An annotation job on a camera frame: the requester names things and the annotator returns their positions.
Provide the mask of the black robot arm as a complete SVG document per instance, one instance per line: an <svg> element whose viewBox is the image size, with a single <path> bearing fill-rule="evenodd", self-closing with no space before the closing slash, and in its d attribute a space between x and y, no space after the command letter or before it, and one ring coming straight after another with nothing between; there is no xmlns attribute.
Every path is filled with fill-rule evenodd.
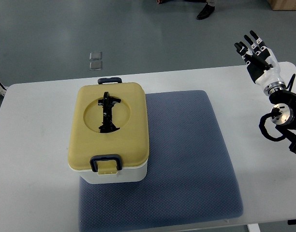
<svg viewBox="0 0 296 232"><path fill-rule="evenodd" d="M296 154L296 94L288 90L278 90L269 96L269 100L274 104L272 122L281 133L281 137L272 138L272 141L288 139L289 150Z"/></svg>

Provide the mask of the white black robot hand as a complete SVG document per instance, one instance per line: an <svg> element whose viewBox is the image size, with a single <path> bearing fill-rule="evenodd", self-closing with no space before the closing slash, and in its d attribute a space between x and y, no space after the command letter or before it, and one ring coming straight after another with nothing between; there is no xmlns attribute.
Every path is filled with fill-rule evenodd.
<svg viewBox="0 0 296 232"><path fill-rule="evenodd" d="M281 78L280 66L273 53L265 42L253 31L244 35L247 44L235 43L237 53L247 65L247 71L252 81L259 85L263 92L269 96L273 92L286 89Z"/></svg>

